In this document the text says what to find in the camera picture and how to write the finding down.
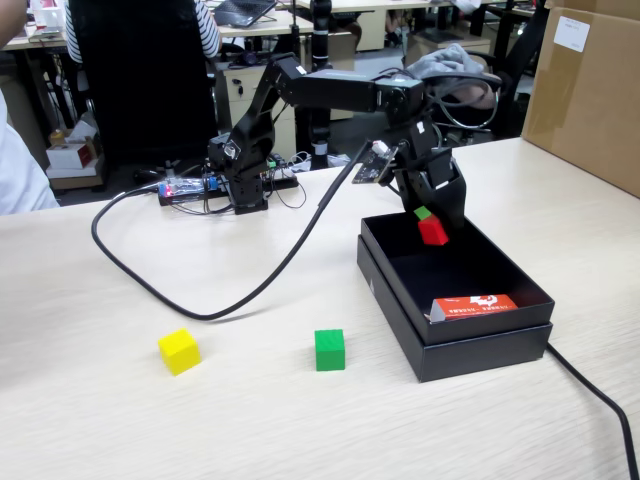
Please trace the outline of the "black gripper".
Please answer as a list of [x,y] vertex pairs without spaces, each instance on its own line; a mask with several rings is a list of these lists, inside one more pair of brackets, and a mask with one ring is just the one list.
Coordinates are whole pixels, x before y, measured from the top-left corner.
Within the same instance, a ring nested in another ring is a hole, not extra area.
[[[466,181],[452,151],[442,146],[441,132],[426,119],[389,125],[388,139],[397,148],[391,161],[391,176],[408,213],[418,220],[431,211],[449,229],[465,224]],[[427,207],[418,193],[429,193]]]

